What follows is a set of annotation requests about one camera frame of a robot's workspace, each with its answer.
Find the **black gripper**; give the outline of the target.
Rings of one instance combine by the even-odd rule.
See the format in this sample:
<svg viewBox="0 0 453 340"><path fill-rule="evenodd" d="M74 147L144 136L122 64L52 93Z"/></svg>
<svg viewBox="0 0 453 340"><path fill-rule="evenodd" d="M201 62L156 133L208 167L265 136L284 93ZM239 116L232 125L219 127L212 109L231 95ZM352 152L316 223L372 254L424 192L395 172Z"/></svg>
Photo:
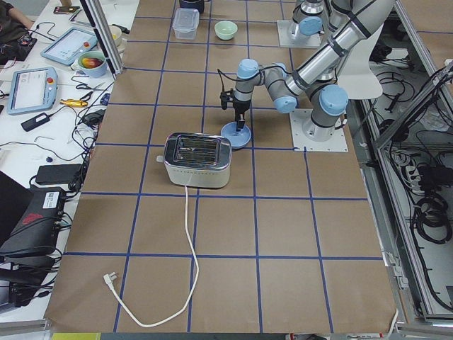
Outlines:
<svg viewBox="0 0 453 340"><path fill-rule="evenodd" d="M241 132L245 125L244 115L250 108L250 101L233 100L233 108L235 112L236 131Z"/></svg>

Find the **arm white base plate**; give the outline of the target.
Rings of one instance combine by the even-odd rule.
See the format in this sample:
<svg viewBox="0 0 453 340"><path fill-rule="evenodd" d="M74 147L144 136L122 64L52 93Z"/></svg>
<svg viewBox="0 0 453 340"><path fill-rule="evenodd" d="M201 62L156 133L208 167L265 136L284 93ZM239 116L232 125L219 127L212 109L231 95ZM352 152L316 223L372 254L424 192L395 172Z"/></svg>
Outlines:
<svg viewBox="0 0 453 340"><path fill-rule="evenodd" d="M348 152L341 119L333 127L319 127L311 120L312 109L295 109L289 114L293 149L299 152Z"/></svg>
<svg viewBox="0 0 453 340"><path fill-rule="evenodd" d="M277 33L280 47L315 49L321 44L319 33L303 35L293 21L278 20Z"/></svg>

